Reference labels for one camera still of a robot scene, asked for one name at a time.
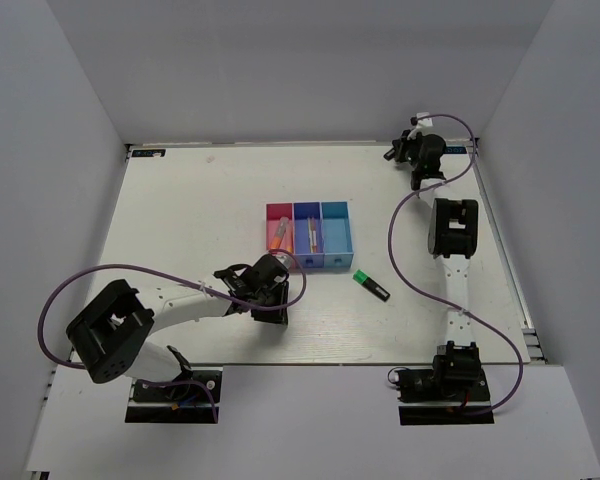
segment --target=white tabletop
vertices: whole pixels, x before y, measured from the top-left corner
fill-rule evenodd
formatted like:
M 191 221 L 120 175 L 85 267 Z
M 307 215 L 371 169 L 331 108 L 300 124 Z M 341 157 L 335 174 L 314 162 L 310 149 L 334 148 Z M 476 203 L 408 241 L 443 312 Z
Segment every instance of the white tabletop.
M 400 426 L 384 366 L 234 365 L 218 425 L 125 424 L 131 381 L 58 368 L 27 468 L 50 480 L 543 479 L 600 476 L 562 367 L 530 366 L 493 425 Z M 517 374 L 485 368 L 492 400 Z
M 343 273 L 308 277 L 305 298 L 289 309 L 284 328 L 248 315 L 188 322 L 157 332 L 159 345 L 176 346 L 192 363 L 430 363 L 439 342 L 443 308 L 411 292 L 393 272 L 387 227 L 409 193 L 409 175 L 382 154 L 386 146 L 230 146 L 169 148 L 164 157 L 131 158 L 102 263 L 135 263 L 192 280 L 234 263 L 253 263 L 265 248 L 265 204 L 299 201 L 349 203 L 354 263 Z M 450 177 L 467 155 L 443 157 Z M 480 202 L 478 250 L 470 275 L 471 310 L 506 332 L 528 355 L 523 314 L 489 226 L 473 173 L 451 188 Z M 427 253 L 429 211 L 407 204 L 394 235 L 396 257 L 422 288 L 439 291 Z M 362 269 L 391 293 L 383 303 L 351 275 Z M 92 295 L 115 278 L 134 287 L 164 280 L 135 272 L 96 275 Z M 291 277 L 290 297 L 300 288 Z M 474 327 L 485 363 L 513 362 L 511 349 Z

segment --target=blue compartment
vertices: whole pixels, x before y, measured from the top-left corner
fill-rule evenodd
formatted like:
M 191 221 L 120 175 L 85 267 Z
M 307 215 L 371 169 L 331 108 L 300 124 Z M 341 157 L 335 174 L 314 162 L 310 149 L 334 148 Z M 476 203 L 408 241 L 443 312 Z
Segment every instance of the blue compartment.
M 321 207 L 324 266 L 350 268 L 353 244 L 347 202 L 322 202 Z
M 311 252 L 309 243 L 309 219 L 316 222 L 317 252 Z M 306 202 L 293 204 L 293 245 L 294 253 L 304 268 L 324 267 L 324 244 L 320 203 Z

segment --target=green marker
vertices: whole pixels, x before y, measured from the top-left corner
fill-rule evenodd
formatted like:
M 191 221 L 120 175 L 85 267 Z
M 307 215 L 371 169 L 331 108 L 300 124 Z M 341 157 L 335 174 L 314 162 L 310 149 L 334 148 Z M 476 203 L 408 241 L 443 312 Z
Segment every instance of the green marker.
M 389 300 L 389 297 L 391 296 L 389 294 L 389 292 L 387 292 L 384 288 L 382 288 L 380 285 L 378 285 L 376 282 L 374 282 L 371 279 L 371 277 L 369 277 L 362 270 L 358 270 L 356 273 L 354 273 L 353 279 L 356 282 L 358 282 L 360 285 L 362 285 L 364 288 L 369 290 L 371 293 L 373 293 L 376 297 L 378 297 L 383 302 L 386 302 L 387 300 Z

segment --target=white wall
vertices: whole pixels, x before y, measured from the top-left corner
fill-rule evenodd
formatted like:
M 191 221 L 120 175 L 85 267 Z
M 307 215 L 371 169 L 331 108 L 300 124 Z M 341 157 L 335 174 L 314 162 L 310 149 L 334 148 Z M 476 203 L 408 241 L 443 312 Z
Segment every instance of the white wall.
M 389 140 L 424 109 L 480 132 L 552 3 L 48 1 L 128 143 Z
M 0 0 L 0 479 L 20 478 L 51 363 L 37 316 L 98 258 L 124 148 L 44 0 Z M 84 289 L 55 309 L 50 345 Z
M 600 460 L 600 0 L 555 2 L 481 153 L 541 342 Z

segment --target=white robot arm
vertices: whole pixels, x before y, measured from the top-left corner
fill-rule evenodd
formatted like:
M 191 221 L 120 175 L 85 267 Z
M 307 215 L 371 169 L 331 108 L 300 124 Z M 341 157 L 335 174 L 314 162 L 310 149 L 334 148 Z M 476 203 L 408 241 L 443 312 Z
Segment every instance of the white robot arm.
M 395 384 L 407 403 L 468 398 L 469 394 L 488 399 L 472 322 L 464 315 L 469 309 L 470 259 L 478 242 L 478 202 L 454 198 L 446 185 L 440 162 L 446 142 L 435 134 L 423 135 L 432 127 L 430 118 L 419 120 L 427 115 L 414 117 L 413 130 L 394 140 L 384 158 L 411 166 L 411 189 L 431 207 L 428 250 L 442 277 L 441 299 L 461 308 L 449 306 L 445 312 L 432 369 L 401 369 Z M 478 386 L 482 391 L 475 391 Z
M 215 272 L 200 282 L 200 291 L 185 286 L 134 289 L 115 280 L 69 324 L 67 336 L 95 383 L 121 375 L 151 382 L 184 380 L 190 371 L 186 359 L 172 346 L 147 341 L 149 335 L 191 320 L 244 313 L 249 310 L 245 302 L 268 308 L 250 310 L 254 320 L 286 325 L 291 263 L 288 256 L 266 254 L 253 266 Z

